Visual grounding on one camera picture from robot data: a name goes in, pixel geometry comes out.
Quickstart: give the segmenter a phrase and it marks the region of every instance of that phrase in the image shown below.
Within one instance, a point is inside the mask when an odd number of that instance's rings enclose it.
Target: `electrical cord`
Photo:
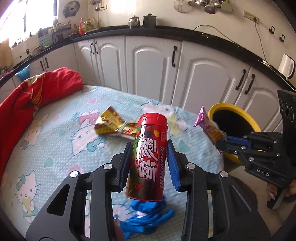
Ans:
[[[212,27],[212,28],[214,28],[216,31],[218,31],[220,34],[222,34],[224,37],[226,37],[228,40],[230,40],[231,42],[233,42],[233,43],[239,45],[238,43],[236,43],[235,41],[233,41],[232,39],[230,39],[229,37],[227,37],[226,35],[224,35],[223,33],[221,33],[218,29],[216,29],[216,28],[215,28],[214,26],[212,26],[212,25],[202,24],[202,25],[197,26],[197,27],[194,29],[194,31],[195,31],[198,27],[201,27],[201,26]]]
[[[257,21],[257,19],[254,18],[255,28],[256,28],[256,31],[257,31],[257,34],[258,34],[258,37],[259,37],[259,40],[260,40],[261,49],[262,49],[262,52],[263,52],[263,55],[264,55],[264,59],[265,59],[265,61],[267,62],[266,57],[265,57],[265,53],[264,53],[264,50],[263,50],[263,46],[262,46],[262,42],[261,42],[261,38],[260,38],[260,35],[259,35],[259,32],[258,32],[258,29],[257,29],[256,21]]]

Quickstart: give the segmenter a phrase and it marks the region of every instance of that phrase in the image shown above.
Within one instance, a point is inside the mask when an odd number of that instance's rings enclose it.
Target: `power strip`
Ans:
[[[260,20],[259,20],[258,17],[256,17],[255,15],[253,15],[253,14],[247,12],[247,11],[244,11],[244,17],[246,17],[246,18],[252,20],[253,22],[255,22],[255,21],[254,21],[254,18],[256,18],[256,23],[260,23]]]

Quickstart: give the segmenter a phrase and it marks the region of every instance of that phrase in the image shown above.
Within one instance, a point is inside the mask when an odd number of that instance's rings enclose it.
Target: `red cloth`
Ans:
[[[25,80],[0,104],[0,180],[13,148],[36,111],[82,88],[81,76],[63,67]]]

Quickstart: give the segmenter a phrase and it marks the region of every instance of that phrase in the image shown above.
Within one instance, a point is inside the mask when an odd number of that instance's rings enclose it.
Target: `kitchen counter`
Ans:
[[[193,31],[184,28],[175,28],[167,26],[157,26],[156,28],[139,28],[130,29],[128,26],[112,26],[112,27],[103,27],[96,31],[91,31],[83,36],[78,36],[73,39],[67,39],[60,44],[53,45],[36,56],[30,58],[23,64],[19,65],[11,73],[6,75],[0,80],[0,88],[17,72],[24,69],[28,64],[42,57],[43,55],[68,45],[73,42],[79,42],[87,39],[94,39],[98,37],[108,37],[108,36],[145,36],[145,37],[156,37],[156,38],[165,38],[173,39],[178,41],[189,41],[197,44],[202,44],[209,46],[211,48],[217,49],[224,53],[227,53],[237,59],[242,60],[243,62],[249,64],[255,69],[262,72],[264,75],[269,77],[274,81],[278,86],[284,90],[289,90],[296,92],[295,87],[288,81],[285,80],[285,77],[278,72],[276,68],[268,64],[265,60],[252,53],[251,51],[245,49],[244,47],[234,44],[228,40],[222,39],[220,37],[206,34],[199,31]]]

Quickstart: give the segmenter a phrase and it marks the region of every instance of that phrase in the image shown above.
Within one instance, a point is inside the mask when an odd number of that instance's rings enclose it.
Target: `red cap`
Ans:
[[[138,126],[158,125],[167,129],[168,121],[164,115],[158,113],[146,113],[140,116]]]

